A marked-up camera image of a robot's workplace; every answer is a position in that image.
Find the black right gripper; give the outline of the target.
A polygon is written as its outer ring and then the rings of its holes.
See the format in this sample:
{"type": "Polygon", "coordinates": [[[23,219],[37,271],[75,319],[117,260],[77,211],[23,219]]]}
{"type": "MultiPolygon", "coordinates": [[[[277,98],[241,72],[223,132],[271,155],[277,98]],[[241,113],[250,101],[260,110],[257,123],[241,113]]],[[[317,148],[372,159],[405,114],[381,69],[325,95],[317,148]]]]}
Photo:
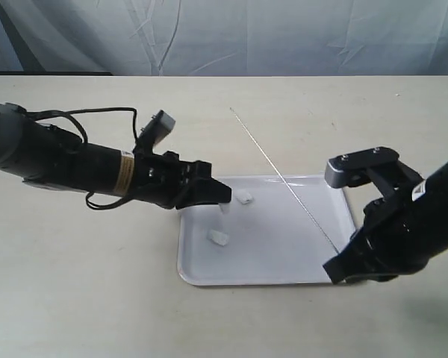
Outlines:
{"type": "Polygon", "coordinates": [[[364,223],[323,268],[333,284],[388,282],[422,271],[428,249],[433,193],[427,186],[393,188],[364,208],[364,223]]]}

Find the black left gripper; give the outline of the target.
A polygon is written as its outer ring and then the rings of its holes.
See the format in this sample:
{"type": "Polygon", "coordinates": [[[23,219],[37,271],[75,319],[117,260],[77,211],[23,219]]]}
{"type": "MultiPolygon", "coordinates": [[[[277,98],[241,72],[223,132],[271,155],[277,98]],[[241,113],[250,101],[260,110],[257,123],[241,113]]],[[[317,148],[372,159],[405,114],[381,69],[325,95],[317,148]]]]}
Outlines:
{"type": "Polygon", "coordinates": [[[229,204],[232,190],[211,177],[211,164],[185,161],[172,151],[154,154],[134,151],[130,195],[164,209],[229,204]]]}

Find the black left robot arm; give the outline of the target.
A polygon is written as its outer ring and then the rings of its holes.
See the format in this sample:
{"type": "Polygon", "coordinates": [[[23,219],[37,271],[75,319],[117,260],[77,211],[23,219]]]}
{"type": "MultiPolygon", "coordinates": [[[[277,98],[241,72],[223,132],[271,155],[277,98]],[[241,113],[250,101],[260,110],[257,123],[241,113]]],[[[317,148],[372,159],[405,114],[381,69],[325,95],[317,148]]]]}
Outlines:
{"type": "Polygon", "coordinates": [[[135,108],[115,110],[132,114],[130,152],[91,143],[76,119],[85,109],[31,112],[0,104],[0,171],[29,186],[83,192],[91,210],[112,210],[130,201],[166,210],[231,202],[231,188],[213,178],[211,163],[154,152],[174,129],[173,117],[159,110],[138,130],[135,108]]]}

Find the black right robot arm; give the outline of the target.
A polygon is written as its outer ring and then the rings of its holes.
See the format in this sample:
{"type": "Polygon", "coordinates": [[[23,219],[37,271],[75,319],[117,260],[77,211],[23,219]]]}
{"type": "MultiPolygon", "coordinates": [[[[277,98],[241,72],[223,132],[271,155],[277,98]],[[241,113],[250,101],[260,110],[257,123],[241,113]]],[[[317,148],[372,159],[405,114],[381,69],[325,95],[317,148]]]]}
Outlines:
{"type": "Polygon", "coordinates": [[[448,249],[448,162],[427,178],[388,147],[328,160],[324,174],[334,189],[373,184],[380,198],[363,209],[364,221],[323,268],[333,284],[387,282],[423,270],[448,249]]]}

